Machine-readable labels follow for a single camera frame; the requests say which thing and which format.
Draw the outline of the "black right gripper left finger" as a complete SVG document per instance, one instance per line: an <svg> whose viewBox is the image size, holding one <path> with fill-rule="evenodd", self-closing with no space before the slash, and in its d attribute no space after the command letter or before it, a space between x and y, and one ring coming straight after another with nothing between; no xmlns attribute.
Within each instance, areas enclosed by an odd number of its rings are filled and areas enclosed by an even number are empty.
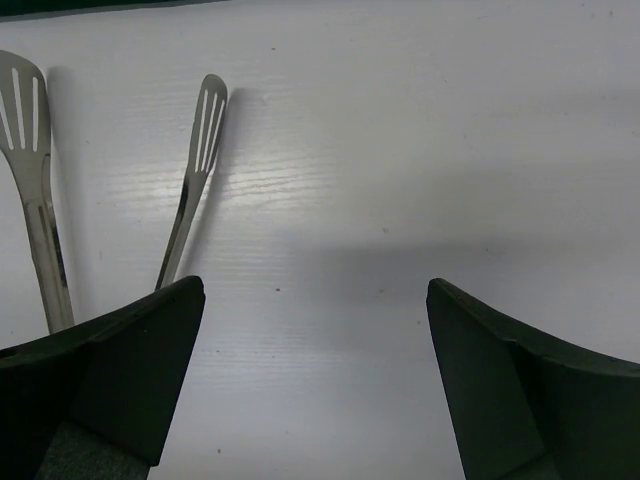
<svg viewBox="0 0 640 480"><path fill-rule="evenodd" d="M201 325L188 276L1 351L4 479L145 479L160 463Z"/></svg>

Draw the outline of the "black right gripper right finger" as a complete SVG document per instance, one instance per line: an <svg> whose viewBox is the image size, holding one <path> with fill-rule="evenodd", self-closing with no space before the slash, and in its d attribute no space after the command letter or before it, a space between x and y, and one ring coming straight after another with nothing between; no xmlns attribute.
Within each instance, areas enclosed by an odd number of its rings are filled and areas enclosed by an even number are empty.
<svg viewBox="0 0 640 480"><path fill-rule="evenodd" d="M441 278L426 308L466 478L638 478L638 364L554 337Z"/></svg>

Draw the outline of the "stainless steel serving tongs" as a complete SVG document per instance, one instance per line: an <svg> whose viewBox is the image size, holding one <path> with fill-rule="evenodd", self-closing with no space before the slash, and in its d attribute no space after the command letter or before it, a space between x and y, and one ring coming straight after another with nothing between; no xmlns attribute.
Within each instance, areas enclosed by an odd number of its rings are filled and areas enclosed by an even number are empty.
<svg viewBox="0 0 640 480"><path fill-rule="evenodd" d="M202 81L191 132L181 197L155 288L174 282L206 181L216 166L228 106L221 77ZM41 70L26 58L1 52L1 153L23 207L48 330L74 326L69 285L53 207L52 127Z"/></svg>

